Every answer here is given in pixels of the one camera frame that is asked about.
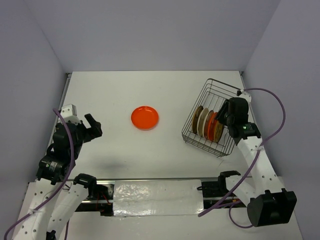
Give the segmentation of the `yellow patterned plate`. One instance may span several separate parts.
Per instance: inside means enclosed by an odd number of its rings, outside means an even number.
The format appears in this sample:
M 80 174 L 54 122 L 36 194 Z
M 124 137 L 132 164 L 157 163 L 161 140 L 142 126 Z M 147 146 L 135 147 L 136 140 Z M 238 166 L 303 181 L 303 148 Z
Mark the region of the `yellow patterned plate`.
M 217 121 L 213 129 L 213 142 L 218 143 L 222 137 L 224 131 L 224 125 Z

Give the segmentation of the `orange plate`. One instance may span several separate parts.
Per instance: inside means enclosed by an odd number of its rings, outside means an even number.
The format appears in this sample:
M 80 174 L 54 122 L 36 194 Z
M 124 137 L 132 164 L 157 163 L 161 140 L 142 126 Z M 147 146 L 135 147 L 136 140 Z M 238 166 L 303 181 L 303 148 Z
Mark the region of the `orange plate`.
M 139 106 L 130 116 L 132 124 L 139 130 L 150 130 L 159 122 L 158 112 L 151 106 Z
M 208 124 L 208 129 L 207 129 L 207 139 L 210 140 L 211 142 L 214 140 L 214 126 L 215 126 L 215 121 L 216 121 L 216 116 L 217 112 L 214 112 L 214 114 L 210 118 L 210 122 Z

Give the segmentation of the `cream plate with ink drawing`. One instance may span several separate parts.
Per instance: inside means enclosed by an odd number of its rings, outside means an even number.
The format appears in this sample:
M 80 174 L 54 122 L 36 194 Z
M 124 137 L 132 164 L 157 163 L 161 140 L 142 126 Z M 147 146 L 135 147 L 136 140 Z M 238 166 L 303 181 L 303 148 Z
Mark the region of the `cream plate with ink drawing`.
M 212 115 L 214 114 L 214 110 L 210 110 L 205 118 L 204 118 L 204 122 L 203 122 L 203 126 L 202 126 L 202 136 L 207 139 L 208 138 L 208 124 L 210 123 L 210 119 L 212 117 Z

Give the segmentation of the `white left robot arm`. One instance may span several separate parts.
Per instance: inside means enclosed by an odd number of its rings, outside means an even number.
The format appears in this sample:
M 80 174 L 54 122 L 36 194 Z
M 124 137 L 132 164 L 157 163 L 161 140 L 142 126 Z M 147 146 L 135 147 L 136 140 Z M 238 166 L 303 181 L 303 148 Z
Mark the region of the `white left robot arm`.
M 76 165 L 83 144 L 102 136 L 101 123 L 91 114 L 84 117 L 87 128 L 75 113 L 54 110 L 58 117 L 52 143 L 38 164 L 35 191 L 25 216 L 9 229 L 17 229 L 16 240 L 57 240 L 64 227 L 85 199 L 98 194 L 97 179 L 80 173 L 60 203 L 58 197 Z

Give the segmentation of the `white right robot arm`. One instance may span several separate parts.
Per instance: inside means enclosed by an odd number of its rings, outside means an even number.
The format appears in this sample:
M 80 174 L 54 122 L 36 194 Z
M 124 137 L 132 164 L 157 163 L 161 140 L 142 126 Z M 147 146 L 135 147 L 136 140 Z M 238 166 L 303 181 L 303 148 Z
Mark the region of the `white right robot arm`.
M 221 172 L 217 190 L 223 196 L 234 194 L 246 206 L 254 227 L 287 224 L 294 212 L 297 197 L 287 191 L 277 177 L 264 150 L 257 125 L 249 122 L 249 104 L 246 99 L 232 97 L 225 100 L 217 120 L 226 125 L 229 135 L 248 165 L 254 185 L 245 182 L 247 174 L 236 170 Z

